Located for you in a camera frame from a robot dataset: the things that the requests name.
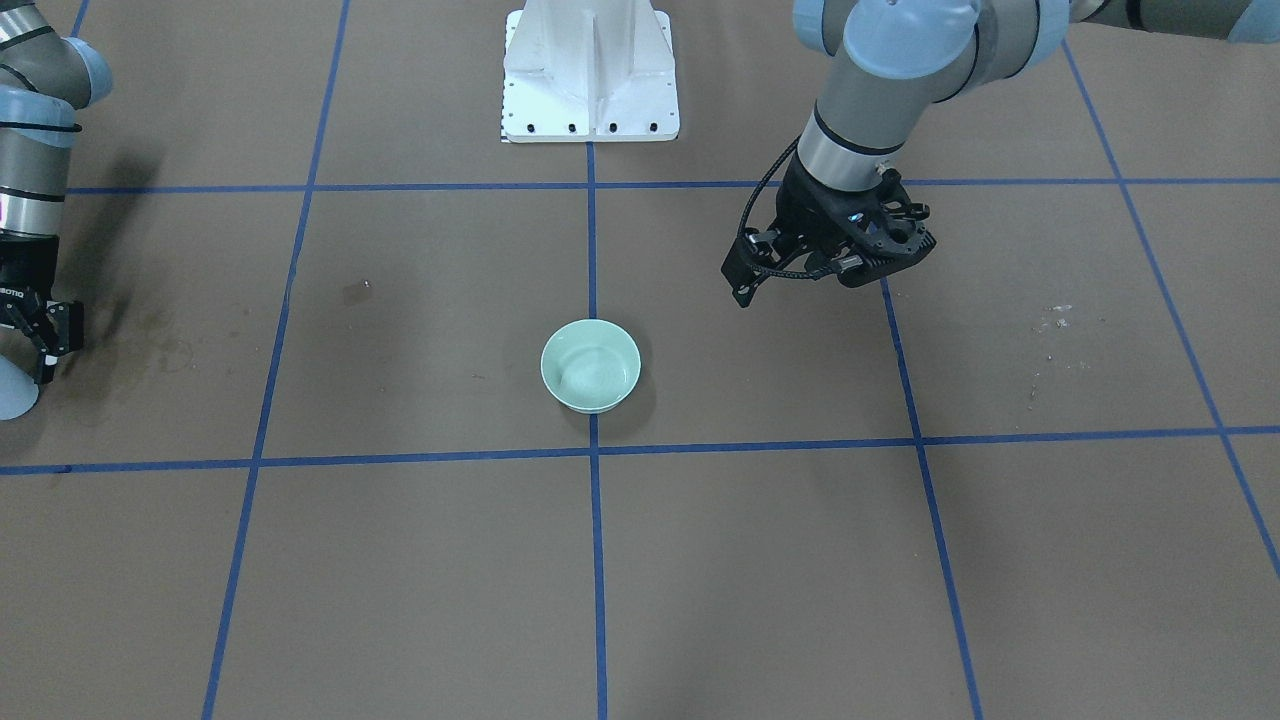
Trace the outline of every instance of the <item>robotic arm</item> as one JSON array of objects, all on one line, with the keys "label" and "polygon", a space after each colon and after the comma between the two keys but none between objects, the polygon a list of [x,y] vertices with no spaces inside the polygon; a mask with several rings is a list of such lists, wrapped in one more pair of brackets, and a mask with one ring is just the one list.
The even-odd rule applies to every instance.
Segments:
[{"label": "robotic arm", "polygon": [[84,306],[52,300],[76,110],[111,91],[83,41],[59,37],[31,0],[0,0],[0,327],[36,346],[37,383],[84,342]]},{"label": "robotic arm", "polygon": [[[748,201],[721,273],[746,307],[771,277],[858,287],[910,268],[937,241],[892,163],[933,102],[1048,58],[1073,22],[1230,42],[1280,41],[1280,0],[796,0],[795,29],[835,56],[804,133]],[[795,152],[777,219],[746,227]],[[804,258],[804,270],[787,270]]]}]

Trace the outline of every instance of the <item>black cable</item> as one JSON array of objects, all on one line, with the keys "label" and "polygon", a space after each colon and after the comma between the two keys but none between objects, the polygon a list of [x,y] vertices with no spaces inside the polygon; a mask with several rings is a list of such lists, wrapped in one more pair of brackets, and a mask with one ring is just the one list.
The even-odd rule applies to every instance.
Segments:
[{"label": "black cable", "polygon": [[[751,191],[751,197],[746,201],[746,208],[742,210],[742,219],[739,220],[737,223],[737,237],[733,238],[733,245],[737,247],[739,254],[742,256],[742,261],[746,264],[746,268],[758,275],[764,275],[768,278],[785,278],[788,281],[817,281],[832,274],[835,269],[832,269],[831,265],[823,265],[817,270],[799,273],[795,270],[778,270],[774,268],[765,268],[764,265],[751,261],[751,252],[748,250],[746,246],[746,243],[749,242],[746,240],[746,220],[751,215],[751,209],[755,208],[755,200],[760,197],[760,193],[764,192],[765,187],[768,187],[769,181],[773,179],[773,174],[777,173],[778,168],[781,168],[782,164],[787,161],[787,158],[790,158],[791,154],[796,151],[796,147],[799,145],[800,145],[799,137],[792,140],[791,145],[788,145],[787,149],[782,151],[782,155],[778,156],[777,161],[773,163],[773,167],[769,168],[769,172],[765,173],[763,178],[760,178],[760,182],[755,186],[755,190]],[[797,256],[799,252],[792,254],[792,256],[787,259],[786,263],[782,263],[782,266],[786,266],[787,264],[794,261]]]}]

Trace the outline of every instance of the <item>light green bowl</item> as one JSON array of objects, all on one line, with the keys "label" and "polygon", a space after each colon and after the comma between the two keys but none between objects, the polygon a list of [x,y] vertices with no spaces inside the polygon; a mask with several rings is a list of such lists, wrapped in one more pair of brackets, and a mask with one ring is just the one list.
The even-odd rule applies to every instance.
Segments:
[{"label": "light green bowl", "polygon": [[640,348],[607,320],[577,320],[556,331],[543,348],[543,383],[570,410],[617,407],[640,379]]}]

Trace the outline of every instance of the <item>floor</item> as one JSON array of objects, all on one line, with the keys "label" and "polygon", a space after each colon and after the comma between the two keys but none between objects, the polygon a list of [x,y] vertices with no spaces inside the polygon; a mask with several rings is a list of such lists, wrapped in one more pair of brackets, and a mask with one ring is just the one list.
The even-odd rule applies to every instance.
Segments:
[{"label": "floor", "polygon": [[[590,147],[498,142],[512,0],[41,0],[116,91],[0,717],[1280,716],[1280,49],[1076,27],[918,127],[924,264],[744,311],[827,60],[657,5],[681,137]],[[536,369],[590,315],[594,418]]]}]

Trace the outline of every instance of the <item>blue tape line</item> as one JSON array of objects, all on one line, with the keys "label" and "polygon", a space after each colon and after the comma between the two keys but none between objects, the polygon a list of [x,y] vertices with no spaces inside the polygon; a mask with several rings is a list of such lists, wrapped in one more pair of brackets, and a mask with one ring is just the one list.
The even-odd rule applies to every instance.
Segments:
[{"label": "blue tape line", "polygon": [[1216,437],[1217,428],[1155,428],[1149,430],[1087,430],[1076,433],[1016,433],[996,436],[946,436],[922,438],[927,446],[946,445],[1019,445],[1029,442],[1087,442],[1107,439],[1144,439],[1175,437]]},{"label": "blue tape line", "polygon": [[81,0],[81,9],[76,13],[76,22],[72,23],[72,37],[79,37],[79,29],[84,24],[84,15],[88,13],[88,4],[92,0]]},{"label": "blue tape line", "polygon": [[[596,183],[600,190],[699,190],[714,187],[755,187],[760,181],[616,181]],[[777,187],[780,181],[771,181]]]},{"label": "blue tape line", "polygon": [[305,184],[175,184],[168,187],[69,187],[67,195],[206,195],[236,192],[305,192]]},{"label": "blue tape line", "polygon": [[1125,184],[1280,184],[1280,178],[1124,178]]},{"label": "blue tape line", "polygon": [[1116,184],[1115,178],[916,178],[904,179],[902,184],[919,187],[1004,187],[1004,186],[1059,186],[1059,184]]},{"label": "blue tape line", "polygon": [[586,143],[586,310],[588,318],[596,315],[595,272],[595,143]]},{"label": "blue tape line", "polygon": [[476,190],[586,190],[585,182],[408,182],[317,184],[316,192],[439,192]]},{"label": "blue tape line", "polygon": [[604,516],[600,510],[600,416],[591,415],[591,556],[595,568],[595,712],[609,717],[609,670],[604,603]]},{"label": "blue tape line", "polygon": [[[1280,434],[1280,425],[1248,425],[1225,428],[1231,436]],[[1082,430],[1061,433],[1014,433],[989,436],[924,436],[925,446],[1019,445],[1032,442],[1089,442],[1149,438],[1215,437],[1217,428],[1152,428],[1140,430]],[[721,442],[686,445],[620,445],[599,448],[602,456],[687,455],[709,452],[786,452],[805,450],[858,450],[874,447],[913,447],[914,438],[861,438],[773,442]],[[527,450],[474,450],[444,452],[399,452],[384,455],[314,455],[264,457],[261,460],[160,460],[138,462],[81,462],[63,465],[0,466],[0,477],[64,475],[90,473],[148,473],[165,470],[244,470],[259,468],[324,468],[340,465],[390,465],[428,462],[468,462],[481,460],[538,460],[547,457],[589,457],[589,447],[547,447]]]},{"label": "blue tape line", "polygon": [[88,473],[150,473],[156,470],[246,470],[252,460],[157,460],[142,462],[82,462],[69,465],[0,466],[3,475],[72,475]]},{"label": "blue tape line", "polygon": [[929,505],[929,520],[933,523],[933,541],[938,546],[938,562],[942,565],[942,582],[947,588],[947,603],[951,606],[951,623],[955,625],[956,646],[960,650],[960,664],[964,666],[964,680],[969,688],[969,705],[974,720],[982,720],[982,698],[978,694],[978,679],[969,656],[969,635],[964,629],[964,614],[960,611],[960,594],[956,592],[955,577],[951,573],[951,553],[947,551],[947,538],[942,529],[942,514],[933,492],[933,473],[929,470],[929,456],[924,450],[920,433],[920,415],[915,407],[915,393],[911,391],[911,375],[906,369],[906,352],[902,350],[902,334],[897,327],[897,314],[893,311],[893,297],[888,281],[881,279],[881,295],[884,299],[884,314],[888,318],[890,334],[893,338],[893,351],[897,354],[897,373],[902,382],[902,396],[906,400],[906,416],[911,423],[915,459],[920,466],[920,479],[924,483],[924,498]]},{"label": "blue tape line", "polygon": [[271,366],[266,375],[266,388],[262,392],[262,410],[259,415],[257,434],[253,441],[253,466],[250,468],[248,479],[244,483],[244,502],[241,507],[239,527],[236,533],[236,550],[232,553],[232,566],[227,577],[227,594],[223,598],[223,614],[218,625],[218,641],[214,644],[214,659],[209,669],[209,685],[205,691],[205,707],[202,720],[212,720],[214,703],[218,700],[218,683],[221,676],[223,656],[227,652],[227,637],[230,632],[232,609],[236,605],[236,588],[239,582],[241,564],[244,557],[244,542],[248,536],[248,521],[253,510],[253,493],[257,488],[259,462],[262,459],[262,448],[266,445],[266,428],[271,418],[271,404],[275,397],[275,382],[279,377],[280,357],[284,352],[284,334],[289,322],[289,296],[293,292],[293,281],[297,277],[298,258],[302,254],[302,241],[306,237],[307,219],[311,213],[312,188],[316,174],[320,169],[320,154],[324,150],[325,128],[329,123],[329,106],[333,102],[333,90],[338,82],[338,65],[342,60],[342,42],[347,33],[347,15],[351,10],[351,0],[342,0],[342,12],[338,15],[338,28],[333,41],[333,56],[329,63],[329,78],[325,83],[324,101],[320,104],[320,122],[316,126],[315,145],[311,149],[311,167],[307,172],[307,190],[302,196],[302,209],[298,213],[298,229],[293,237],[293,252],[289,258],[289,273],[284,282],[284,297],[280,301],[280,318],[275,329],[275,343],[271,350]]},{"label": "blue tape line", "polygon": [[1280,434],[1280,425],[1248,425],[1226,428],[1229,436],[1271,436]]},{"label": "blue tape line", "polygon": [[602,447],[600,455],[684,455],[696,452],[780,452],[788,450],[851,450],[863,447],[911,447],[911,438],[819,439],[781,442],[722,442],[692,445],[630,445]]},{"label": "blue tape line", "polygon": [[342,465],[398,465],[412,462],[472,462],[479,460],[536,460],[544,457],[586,457],[585,447],[536,450],[477,450],[460,452],[403,452],[394,455],[333,455],[311,457],[264,457],[262,468],[329,468]]},{"label": "blue tape line", "polygon": [[257,468],[251,468],[244,483],[244,500],[241,501],[241,519],[236,527],[236,546],[232,550],[232,566],[227,574],[227,592],[223,596],[223,612],[218,620],[218,639],[214,642],[214,660],[209,666],[209,684],[205,687],[205,705],[201,720],[212,720],[214,703],[218,701],[218,683],[223,675],[223,657],[227,655],[227,635],[232,628],[232,609],[236,606],[236,588],[239,585],[241,561],[244,559],[244,539],[248,537],[248,519],[253,511],[253,493],[257,492]]},{"label": "blue tape line", "polygon": [[1084,106],[1089,110],[1089,117],[1093,119],[1093,127],[1098,133],[1098,140],[1102,142],[1102,150],[1107,155],[1107,161],[1111,163],[1111,172],[1115,173],[1119,181],[1119,187],[1121,195],[1124,195],[1125,206],[1129,209],[1129,217],[1133,219],[1134,228],[1138,231],[1138,240],[1142,242],[1142,250],[1147,255],[1147,263],[1151,265],[1151,272],[1156,277],[1156,284],[1160,287],[1160,295],[1165,299],[1165,307],[1169,310],[1169,316],[1174,320],[1174,328],[1178,331],[1178,337],[1183,343],[1183,350],[1187,352],[1187,360],[1192,365],[1192,373],[1196,375],[1196,382],[1199,384],[1201,395],[1204,397],[1204,405],[1208,407],[1210,415],[1213,418],[1213,427],[1217,429],[1219,437],[1222,441],[1222,450],[1226,452],[1228,461],[1231,464],[1231,471],[1235,473],[1235,480],[1240,486],[1240,493],[1244,496],[1244,501],[1249,507],[1249,514],[1253,516],[1253,524],[1258,529],[1258,536],[1262,538],[1262,544],[1267,551],[1267,557],[1271,560],[1271,569],[1275,571],[1276,578],[1280,578],[1280,553],[1276,552],[1275,541],[1271,539],[1271,532],[1267,529],[1266,520],[1262,518],[1262,511],[1258,509],[1257,500],[1253,497],[1253,489],[1249,487],[1249,480],[1244,475],[1244,469],[1240,466],[1240,461],[1235,455],[1235,447],[1231,445],[1231,437],[1226,432],[1226,425],[1222,423],[1222,415],[1219,413],[1217,402],[1213,401],[1213,393],[1210,392],[1208,382],[1204,378],[1204,372],[1201,368],[1199,359],[1196,356],[1196,350],[1192,347],[1190,336],[1187,333],[1185,325],[1183,325],[1181,314],[1178,311],[1178,305],[1174,302],[1174,296],[1169,290],[1169,284],[1165,282],[1165,274],[1160,269],[1160,261],[1156,259],[1156,252],[1151,246],[1151,238],[1147,236],[1147,228],[1142,222],[1142,215],[1138,213],[1138,206],[1133,201],[1133,195],[1129,192],[1129,186],[1125,181],[1124,173],[1120,172],[1120,164],[1116,161],[1115,152],[1111,150],[1111,142],[1107,140],[1106,129],[1102,127],[1102,119],[1098,115],[1097,108],[1093,105],[1093,99],[1089,97],[1089,90],[1084,85],[1084,77],[1080,74],[1079,67],[1075,64],[1075,56],[1071,54],[1071,49],[1068,44],[1062,44],[1062,50],[1066,54],[1066,61],[1071,67],[1071,74],[1075,77],[1075,83],[1080,88],[1080,95],[1084,97]]}]

